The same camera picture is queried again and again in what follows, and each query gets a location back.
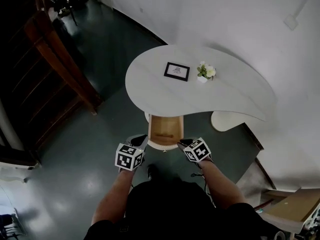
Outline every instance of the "curved tabletop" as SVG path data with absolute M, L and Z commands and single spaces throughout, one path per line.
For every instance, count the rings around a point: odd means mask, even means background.
M 216 68 L 214 79 L 197 81 L 197 66 Z M 188 81 L 164 76 L 167 63 L 190 67 Z M 265 121 L 274 93 L 265 79 L 247 64 L 208 47 L 159 46 L 140 54 L 129 66 L 125 87 L 142 111 L 176 117 L 208 111 L 243 113 Z

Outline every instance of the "black sleeve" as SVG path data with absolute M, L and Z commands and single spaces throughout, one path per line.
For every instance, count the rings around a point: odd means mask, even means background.
M 84 240 L 106 239 L 106 236 L 113 236 L 115 233 L 115 225 L 109 220 L 100 220 L 93 224 Z
M 227 218 L 234 233 L 245 239 L 261 239 L 274 236 L 280 231 L 276 226 L 264 221 L 254 208 L 247 203 L 236 203 L 226 210 Z

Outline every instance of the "black shirt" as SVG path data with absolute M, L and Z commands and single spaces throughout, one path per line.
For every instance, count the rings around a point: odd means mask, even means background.
M 247 203 L 237 203 L 225 210 L 215 208 L 196 183 L 149 181 L 129 194 L 124 219 L 116 224 L 108 220 L 95 223 L 84 240 L 134 236 L 260 240 L 260 236 L 273 239 L 278 231 Z

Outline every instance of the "dark green floor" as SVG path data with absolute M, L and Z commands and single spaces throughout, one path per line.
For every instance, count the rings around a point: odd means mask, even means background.
M 119 142 L 148 132 L 144 113 L 129 99 L 124 82 L 131 61 L 159 44 L 127 19 L 92 1 L 75 16 L 79 27 L 69 17 L 64 21 L 87 60 L 85 74 L 105 102 L 98 115 L 83 108 L 56 132 L 41 150 L 42 167 L 2 171 L 29 178 L 26 184 L 12 181 L 1 186 L 32 240 L 83 239 L 98 202 L 118 175 L 114 159 Z M 216 165 L 237 182 L 259 150 L 241 126 L 215 131 L 210 115 L 186 115 L 184 136 L 204 138 Z M 167 176 L 178 175 L 204 186 L 201 177 L 190 177 L 199 169 L 179 150 L 163 153 L 150 146 L 133 185 L 147 180 L 151 163 Z

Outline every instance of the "person's left arm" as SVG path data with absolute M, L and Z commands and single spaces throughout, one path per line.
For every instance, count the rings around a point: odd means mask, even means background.
M 129 170 L 122 170 L 119 173 L 110 191 L 96 208 L 91 225 L 99 221 L 116 223 L 124 217 L 134 174 L 134 171 Z

